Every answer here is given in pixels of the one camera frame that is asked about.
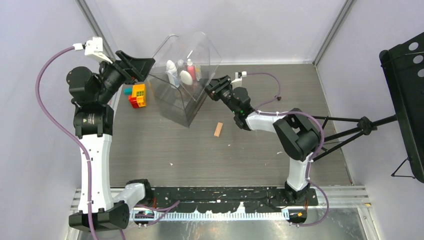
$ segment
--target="clear plastic box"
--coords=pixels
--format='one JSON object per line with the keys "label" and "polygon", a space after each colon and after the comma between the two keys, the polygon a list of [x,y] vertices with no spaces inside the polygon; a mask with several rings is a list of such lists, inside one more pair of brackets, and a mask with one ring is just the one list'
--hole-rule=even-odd
{"label": "clear plastic box", "polygon": [[203,32],[196,32],[169,35],[153,58],[156,62],[147,81],[159,112],[188,128],[205,101],[205,87],[221,56]]}

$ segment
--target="pink bottle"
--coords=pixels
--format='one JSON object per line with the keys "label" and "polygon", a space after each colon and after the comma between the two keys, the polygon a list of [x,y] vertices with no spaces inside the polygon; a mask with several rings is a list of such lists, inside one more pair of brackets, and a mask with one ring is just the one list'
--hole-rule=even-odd
{"label": "pink bottle", "polygon": [[196,81],[196,69],[195,66],[193,66],[193,62],[190,58],[187,59],[187,72],[190,74],[193,81]]}

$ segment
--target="black tripod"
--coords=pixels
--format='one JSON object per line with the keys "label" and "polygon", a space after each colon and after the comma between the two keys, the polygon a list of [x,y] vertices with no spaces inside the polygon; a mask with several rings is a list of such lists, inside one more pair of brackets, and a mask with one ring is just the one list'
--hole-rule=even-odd
{"label": "black tripod", "polygon": [[370,121],[366,116],[361,117],[360,119],[356,119],[356,118],[341,118],[341,117],[330,117],[330,116],[313,116],[316,119],[323,119],[324,123],[322,124],[322,128],[326,127],[326,124],[329,120],[331,121],[342,121],[342,122],[352,122],[352,123],[357,123],[357,127],[346,130],[346,131],[342,131],[339,133],[336,133],[334,135],[331,136],[327,136],[326,138],[324,138],[324,142],[328,142],[331,140],[335,140],[341,137],[345,137],[354,133],[357,133],[351,137],[349,137],[348,139],[340,142],[339,144],[337,144],[336,146],[330,148],[330,149],[326,149],[326,148],[322,148],[325,152],[318,155],[317,157],[315,157],[313,159],[314,162],[316,162],[318,159],[327,156],[328,154],[334,152],[335,150],[343,147],[344,145],[352,142],[353,140],[359,138],[362,135],[370,135],[370,133],[372,131],[377,130],[378,126],[384,125],[384,124],[388,124],[394,121],[397,121],[398,118],[396,117],[396,115],[393,116],[389,116],[377,121]]}

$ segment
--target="blue lego brick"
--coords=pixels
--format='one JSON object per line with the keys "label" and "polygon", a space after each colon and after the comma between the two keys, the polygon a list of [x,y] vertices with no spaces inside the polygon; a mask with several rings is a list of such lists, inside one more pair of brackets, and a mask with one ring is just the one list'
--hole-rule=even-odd
{"label": "blue lego brick", "polygon": [[125,88],[124,90],[123,90],[123,94],[125,94],[125,95],[131,95],[133,93],[133,88],[132,87],[129,87],[129,88]]}

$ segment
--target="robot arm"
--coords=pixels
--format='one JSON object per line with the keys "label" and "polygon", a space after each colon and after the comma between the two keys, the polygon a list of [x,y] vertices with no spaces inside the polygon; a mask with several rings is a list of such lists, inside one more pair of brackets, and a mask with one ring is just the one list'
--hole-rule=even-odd
{"label": "robot arm", "polygon": [[[302,115],[263,115],[260,111],[255,111],[250,105],[251,99],[246,88],[233,89],[229,76],[212,79],[205,87],[205,92],[212,100],[221,100],[234,113],[235,124],[240,129],[277,134],[284,151],[290,157],[285,195],[290,203],[303,201],[310,186],[306,179],[308,162],[312,161],[312,152],[320,143],[320,133],[311,122]],[[294,108],[291,112],[301,110]]]}
{"label": "robot arm", "polygon": [[88,231],[88,195],[96,231],[125,229],[130,209],[140,200],[153,198],[150,184],[145,179],[128,182],[125,189],[112,198],[109,180],[109,151],[112,143],[114,110],[108,105],[123,84],[143,82],[151,70],[153,58],[134,58],[122,51],[120,60],[110,60],[102,53],[103,40],[93,37],[85,44],[74,44],[75,50],[99,62],[99,73],[85,66],[72,69],[66,76],[72,104],[75,105],[73,126],[75,135],[89,151],[91,183],[87,176],[86,156],[81,151],[81,196],[78,213],[69,216],[69,226]]}

